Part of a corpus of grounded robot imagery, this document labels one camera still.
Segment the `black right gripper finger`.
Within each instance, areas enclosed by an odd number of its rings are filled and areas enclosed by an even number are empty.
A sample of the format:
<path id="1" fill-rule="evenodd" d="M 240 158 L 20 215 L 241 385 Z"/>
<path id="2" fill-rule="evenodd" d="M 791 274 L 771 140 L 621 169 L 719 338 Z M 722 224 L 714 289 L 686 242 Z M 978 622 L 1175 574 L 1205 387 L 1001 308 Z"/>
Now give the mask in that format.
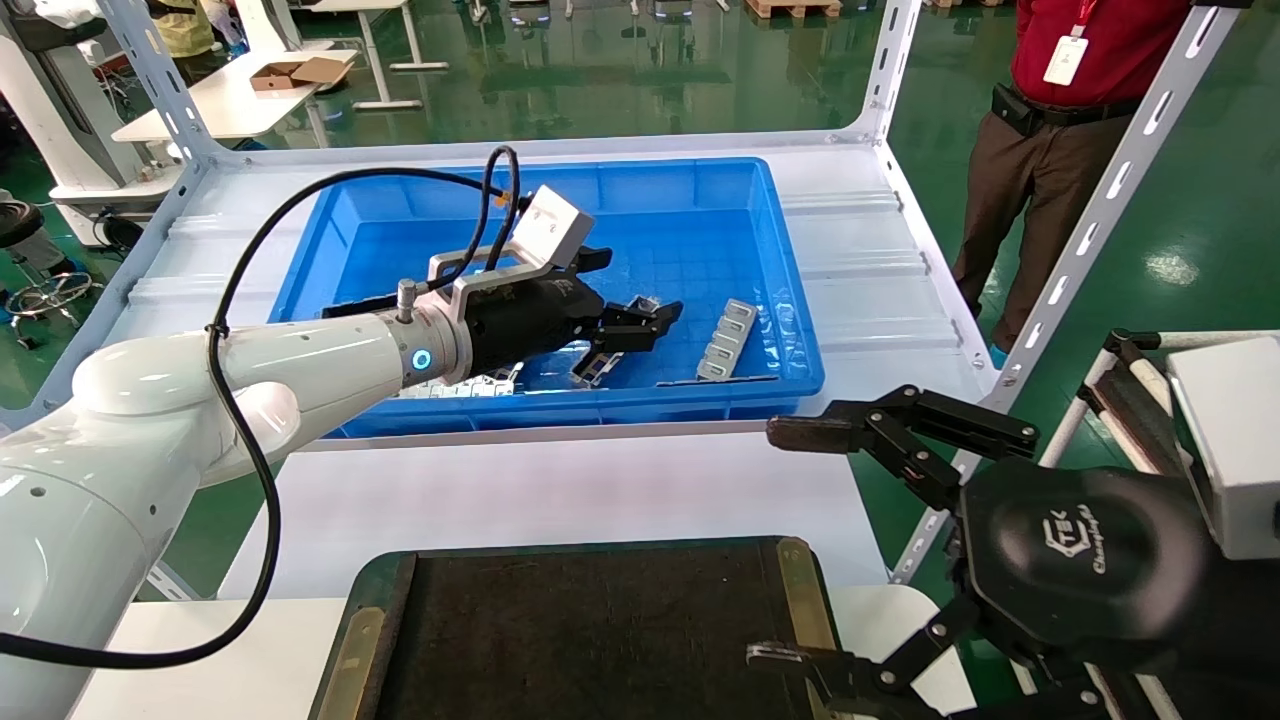
<path id="1" fill-rule="evenodd" d="M 833 401 L 817 416 L 774 416 L 767 438 L 790 452 L 868 454 L 927 506 L 952 511 L 961 474 L 928 439 L 1000 460 L 1032 457 L 1041 432 L 987 407 L 902 386 L 872 401 Z"/>

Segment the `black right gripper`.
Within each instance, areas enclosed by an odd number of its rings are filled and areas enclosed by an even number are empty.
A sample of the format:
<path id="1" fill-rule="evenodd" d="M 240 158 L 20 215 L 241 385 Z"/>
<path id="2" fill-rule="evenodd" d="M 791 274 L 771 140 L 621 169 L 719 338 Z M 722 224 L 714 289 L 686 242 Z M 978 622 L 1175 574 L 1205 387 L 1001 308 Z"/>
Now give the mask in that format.
<path id="1" fill-rule="evenodd" d="M 913 683 L 970 632 L 1020 662 L 1277 680 L 1277 562 L 1228 559 L 1184 480 L 1005 459 L 959 491 L 957 528 L 965 594 L 883 662 L 771 641 L 746 648 L 748 666 L 873 719 L 945 717 Z M 1098 719 L 1101 693 L 1076 679 L 951 716 Z"/>

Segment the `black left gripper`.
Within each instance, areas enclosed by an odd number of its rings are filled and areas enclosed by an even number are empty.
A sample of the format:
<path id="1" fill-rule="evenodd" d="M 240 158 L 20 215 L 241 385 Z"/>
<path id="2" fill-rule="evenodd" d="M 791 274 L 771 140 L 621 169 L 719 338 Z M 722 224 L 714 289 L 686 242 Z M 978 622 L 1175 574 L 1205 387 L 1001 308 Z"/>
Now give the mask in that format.
<path id="1" fill-rule="evenodd" d="M 684 302 L 653 305 L 640 299 L 639 305 L 605 304 L 577 275 L 603 270 L 612 259 L 612 249 L 582 246 L 570 272 L 471 293 L 465 309 L 471 343 L 465 377 L 488 375 L 584 336 L 594 354 L 652 351 L 681 318 Z"/>

